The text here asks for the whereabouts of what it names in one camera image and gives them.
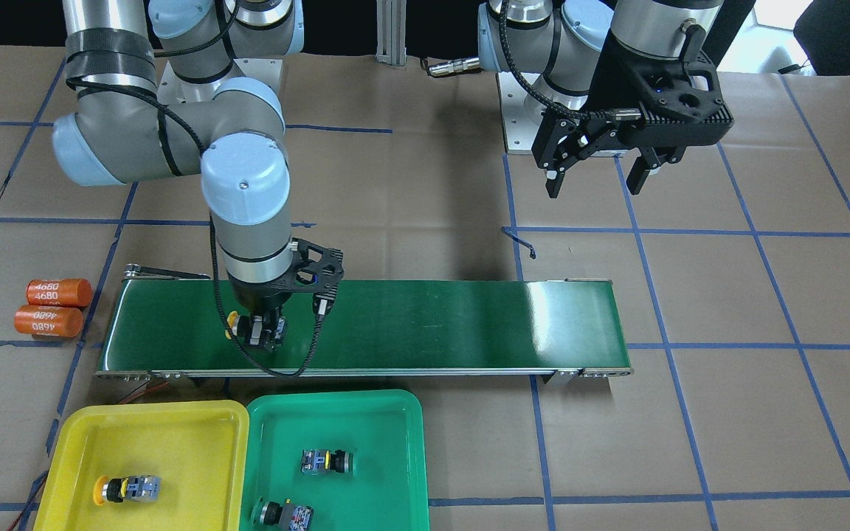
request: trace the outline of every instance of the green tray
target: green tray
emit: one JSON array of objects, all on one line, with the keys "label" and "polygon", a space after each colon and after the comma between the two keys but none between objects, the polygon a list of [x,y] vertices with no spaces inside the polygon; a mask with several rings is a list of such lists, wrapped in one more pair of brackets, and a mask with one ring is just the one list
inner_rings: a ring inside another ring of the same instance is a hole
[{"label": "green tray", "polygon": [[[226,339],[212,282],[125,280],[98,374],[264,376]],[[229,283],[226,310],[241,309]],[[296,369],[314,329],[311,296],[284,305],[286,342],[254,350]],[[631,372],[612,283],[344,281],[306,376]]]},{"label": "green tray", "polygon": [[[264,501],[314,508],[311,531],[427,531],[428,481],[418,399],[402,390],[260,397],[247,407],[240,531]],[[304,450],[353,453],[353,473],[304,475]]]}]

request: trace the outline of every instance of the metal bracket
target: metal bracket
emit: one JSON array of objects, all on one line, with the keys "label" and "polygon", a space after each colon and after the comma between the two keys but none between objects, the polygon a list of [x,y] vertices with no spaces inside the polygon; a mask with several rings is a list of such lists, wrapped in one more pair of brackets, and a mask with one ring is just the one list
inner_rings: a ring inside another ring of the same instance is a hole
[{"label": "metal bracket", "polygon": [[[275,93],[280,90],[280,74],[284,67],[283,60],[279,58],[236,58],[235,64],[242,69],[247,77],[259,80],[271,87],[271,90]],[[162,71],[162,78],[159,80],[156,99],[159,100],[159,103],[165,105],[202,101],[198,99],[198,94],[183,94],[183,84],[185,84],[185,81],[176,77],[172,65],[166,63],[166,67]],[[215,91],[216,88],[213,86],[210,87],[210,90]]]},{"label": "metal bracket", "polygon": [[198,387],[198,384],[192,378],[186,376],[185,372],[153,370],[151,374],[156,378],[165,379],[172,389],[196,389]]},{"label": "metal bracket", "polygon": [[543,383],[547,386],[564,386],[576,379],[583,371],[579,369],[557,369],[553,374],[543,376]]},{"label": "metal bracket", "polygon": [[[539,74],[523,74],[530,84]],[[539,130],[539,123],[533,121],[527,111],[524,100],[527,92],[509,72],[497,74],[497,86],[500,92],[500,120],[503,121],[503,147],[509,155],[533,155],[533,139]],[[605,149],[597,151],[593,157],[621,157],[628,149]]]},{"label": "metal bracket", "polygon": [[377,0],[376,60],[405,66],[405,0]]}]

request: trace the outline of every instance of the wire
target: wire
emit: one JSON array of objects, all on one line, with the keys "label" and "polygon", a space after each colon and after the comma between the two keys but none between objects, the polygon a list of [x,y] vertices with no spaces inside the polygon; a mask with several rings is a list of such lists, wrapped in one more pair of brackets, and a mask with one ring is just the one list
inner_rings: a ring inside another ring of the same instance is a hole
[{"label": "wire", "polygon": [[118,401],[117,405],[121,406],[121,404],[124,404],[124,403],[131,403],[131,401],[136,400],[139,397],[146,396],[150,393],[155,393],[156,391],[159,391],[160,389],[163,389],[163,387],[166,387],[166,386],[169,386],[169,380],[162,382],[162,383],[157,383],[155,386],[152,386],[152,387],[146,387],[146,389],[139,391],[139,393],[137,393],[135,395],[125,396],[122,399],[120,399],[120,401]]},{"label": "wire", "polygon": [[301,376],[301,374],[307,370],[307,367],[310,366],[311,361],[314,360],[314,354],[317,353],[317,341],[320,340],[320,329],[323,328],[324,316],[319,313],[316,315],[316,320],[314,320],[314,337],[311,339],[310,347],[307,349],[307,356],[304,357],[304,361],[300,364],[299,369],[294,372],[281,372],[280,370],[269,369],[258,360],[254,359],[254,357],[247,352],[245,346],[243,346],[242,342],[238,340],[238,336],[235,335],[232,327],[229,326],[229,317],[226,316],[225,306],[222,305],[221,281],[218,278],[218,249],[215,248],[215,222],[213,222],[212,216],[209,216],[209,247],[212,252],[212,295],[215,296],[215,308],[218,310],[218,316],[219,319],[222,320],[222,325],[225,326],[225,332],[227,335],[232,337],[232,343],[234,343],[235,349],[238,350],[238,352],[245,357],[247,362],[249,362],[252,366],[257,367],[257,369],[260,369],[271,376],[281,378],[296,378],[297,376]]},{"label": "wire", "polygon": [[420,66],[422,70],[425,71],[425,74],[428,74],[428,77],[435,77],[434,75],[432,75],[432,71],[428,70],[429,64],[427,58],[418,58],[418,66]]},{"label": "wire", "polygon": [[520,84],[520,88],[523,88],[523,90],[533,97],[534,100],[539,101],[545,105],[546,108],[549,108],[551,111],[559,114],[560,117],[573,118],[576,120],[591,120],[593,118],[604,117],[604,115],[607,115],[605,111],[573,111],[566,105],[550,100],[550,98],[541,94],[540,91],[537,91],[536,88],[534,88],[530,82],[523,77],[523,74],[520,73],[520,70],[517,69],[516,64],[514,63],[514,56],[510,53],[510,44],[507,41],[507,13],[509,9],[510,0],[503,0],[503,3],[500,4],[500,17],[498,20],[498,27],[500,28],[500,49],[503,51],[503,58],[505,58],[507,68],[510,69],[510,73],[514,75],[517,83]]},{"label": "wire", "polygon": [[23,518],[24,515],[26,515],[28,510],[31,510],[31,504],[35,503],[35,498],[37,498],[38,494],[41,493],[41,488],[44,488],[44,482],[47,481],[47,480],[48,480],[48,471],[44,471],[43,473],[41,473],[40,476],[38,476],[37,479],[35,479],[35,481],[38,482],[37,488],[35,488],[35,491],[32,492],[30,494],[30,496],[28,496],[26,503],[24,503],[24,506],[21,508],[21,511],[18,513],[18,516],[15,517],[15,520],[13,520],[13,522],[11,522],[11,525],[9,526],[9,529],[7,529],[7,531],[14,531],[15,527],[17,527],[17,525],[18,525],[18,522],[21,521],[21,518]]},{"label": "wire", "polygon": [[230,30],[230,28],[232,28],[232,24],[234,24],[235,19],[238,18],[238,11],[241,10],[241,7],[242,7],[241,0],[235,0],[235,9],[232,10],[232,16],[230,16],[229,20],[226,21],[225,27],[223,27],[222,30],[219,31],[218,35],[215,35],[215,37],[212,37],[212,39],[205,41],[205,43],[193,46],[191,48],[183,48],[182,50],[171,50],[171,51],[156,52],[156,53],[153,54],[153,57],[163,58],[163,57],[175,57],[175,56],[189,55],[189,54],[193,54],[193,53],[202,51],[202,50],[208,48],[209,46],[212,46],[213,44],[218,43],[219,41],[224,39],[227,34],[229,34],[229,30]]},{"label": "wire", "polygon": [[[85,87],[97,90],[111,91],[111,93],[125,94],[129,95],[129,97],[135,97],[138,100],[145,101],[149,105],[152,105],[155,108],[158,108],[166,117],[171,118],[176,124],[179,124],[186,130],[190,137],[192,137],[193,142],[196,143],[196,147],[198,148],[199,154],[205,152],[205,145],[202,144],[202,140],[199,139],[198,134],[192,129],[192,125],[189,125],[185,120],[179,117],[176,112],[172,112],[166,105],[159,103],[155,98],[149,97],[146,94],[139,93],[138,91],[131,90],[131,88],[123,88],[116,85],[108,85],[105,83],[94,83],[91,81],[81,81],[81,80],[68,80],[68,84],[74,87]],[[304,357],[304,361],[300,364],[300,368],[295,370],[294,372],[281,372],[279,370],[269,369],[262,365],[258,360],[254,359],[254,357],[247,352],[245,347],[242,345],[241,341],[238,340],[238,336],[235,335],[232,327],[229,326],[229,319],[225,313],[225,306],[222,305],[222,293],[221,293],[221,282],[218,278],[218,249],[215,247],[215,221],[212,220],[212,216],[209,216],[209,243],[210,243],[210,252],[212,252],[212,295],[215,296],[215,308],[218,310],[219,319],[222,320],[222,325],[225,326],[225,332],[227,335],[232,337],[232,342],[234,343],[238,352],[245,357],[247,362],[249,362],[252,366],[257,367],[257,369],[270,374],[271,376],[277,377],[287,377],[287,378],[296,378],[297,376],[301,376],[307,367],[310,366],[311,361],[314,360],[314,354],[317,353],[317,341],[320,337],[320,329],[323,328],[324,316],[316,315],[316,320],[314,320],[314,337],[311,339],[310,347],[307,350],[307,356]]]},{"label": "wire", "polygon": [[205,152],[205,145],[202,144],[202,139],[199,138],[199,135],[195,130],[192,129],[192,125],[189,125],[188,122],[179,117],[176,112],[172,111],[171,108],[166,107],[156,101],[156,98],[149,97],[146,94],[139,93],[139,91],[134,91],[132,88],[121,87],[118,85],[109,85],[107,83],[94,83],[92,81],[83,81],[83,80],[68,80],[68,84],[73,87],[84,87],[88,89],[97,89],[101,91],[111,91],[111,93],[125,94],[129,97],[135,97],[138,100],[145,101],[149,105],[152,105],[155,108],[158,108],[163,114],[166,115],[169,119],[179,124],[179,127],[182,127],[183,130],[189,134],[189,137],[192,138],[192,141],[195,142],[196,148],[200,154]]}]

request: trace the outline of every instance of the orange battery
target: orange battery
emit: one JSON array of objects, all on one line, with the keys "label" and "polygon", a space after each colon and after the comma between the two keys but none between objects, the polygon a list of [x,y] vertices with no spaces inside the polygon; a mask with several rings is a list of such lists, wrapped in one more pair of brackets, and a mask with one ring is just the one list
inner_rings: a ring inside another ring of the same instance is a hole
[{"label": "orange battery", "polygon": [[15,312],[15,330],[34,336],[74,337],[84,328],[84,313],[77,308],[21,306]]},{"label": "orange battery", "polygon": [[87,279],[28,282],[24,289],[28,305],[69,306],[83,308],[90,305],[94,289]]}]

